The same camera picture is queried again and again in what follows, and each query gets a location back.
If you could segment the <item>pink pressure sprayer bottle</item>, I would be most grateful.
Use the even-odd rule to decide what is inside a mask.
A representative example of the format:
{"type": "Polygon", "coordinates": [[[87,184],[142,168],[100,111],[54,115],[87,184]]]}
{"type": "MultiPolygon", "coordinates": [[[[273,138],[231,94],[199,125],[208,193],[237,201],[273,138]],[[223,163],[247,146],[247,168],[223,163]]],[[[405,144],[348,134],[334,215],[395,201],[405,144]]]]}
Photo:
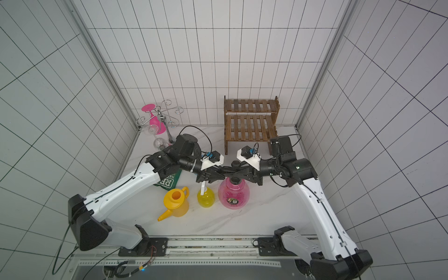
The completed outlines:
{"type": "Polygon", "coordinates": [[[244,180],[239,185],[233,185],[227,177],[218,188],[218,197],[221,204],[230,210],[243,208],[250,199],[250,188],[244,180]]]}

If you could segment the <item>yellow spray bottle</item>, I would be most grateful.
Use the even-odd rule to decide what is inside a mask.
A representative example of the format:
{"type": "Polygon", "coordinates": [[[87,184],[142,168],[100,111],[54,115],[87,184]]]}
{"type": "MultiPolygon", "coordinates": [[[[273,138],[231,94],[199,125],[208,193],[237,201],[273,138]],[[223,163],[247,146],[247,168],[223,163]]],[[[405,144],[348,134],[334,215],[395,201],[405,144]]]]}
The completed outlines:
{"type": "Polygon", "coordinates": [[[199,205],[203,208],[210,208],[215,202],[214,192],[206,186],[207,182],[201,183],[201,188],[197,193],[197,201],[199,205]]]}

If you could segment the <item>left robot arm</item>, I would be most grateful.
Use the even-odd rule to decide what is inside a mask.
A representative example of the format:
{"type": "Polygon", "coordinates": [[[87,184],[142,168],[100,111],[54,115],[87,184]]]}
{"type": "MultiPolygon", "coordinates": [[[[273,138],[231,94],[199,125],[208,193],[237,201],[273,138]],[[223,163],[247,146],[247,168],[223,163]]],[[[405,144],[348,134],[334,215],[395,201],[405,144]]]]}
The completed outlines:
{"type": "Polygon", "coordinates": [[[223,163],[224,156],[219,152],[202,153],[196,137],[181,134],[173,145],[145,155],[134,171],[105,189],[86,197],[73,196],[68,201],[68,223],[79,250],[85,252],[104,245],[143,254],[149,246],[146,231],[140,225],[113,222],[109,215],[140,191],[180,169],[196,174],[199,183],[224,180],[223,163]]]}

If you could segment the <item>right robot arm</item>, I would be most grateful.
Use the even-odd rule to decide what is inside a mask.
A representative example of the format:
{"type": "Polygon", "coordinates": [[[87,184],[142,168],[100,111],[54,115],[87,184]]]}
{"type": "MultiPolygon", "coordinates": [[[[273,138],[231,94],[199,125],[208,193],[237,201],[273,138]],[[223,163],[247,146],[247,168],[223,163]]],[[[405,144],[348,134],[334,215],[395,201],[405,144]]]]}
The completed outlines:
{"type": "Polygon", "coordinates": [[[270,159],[260,159],[248,146],[239,149],[237,159],[231,166],[223,167],[222,174],[258,185],[268,176],[285,180],[284,187],[294,189],[304,205],[319,244],[286,226],[275,232],[276,246],[281,252],[299,257],[308,273],[317,280],[360,279],[372,265],[372,257],[367,250],[358,248],[346,233],[323,192],[313,165],[305,158],[296,157],[289,135],[270,139],[269,146],[270,159]]]}

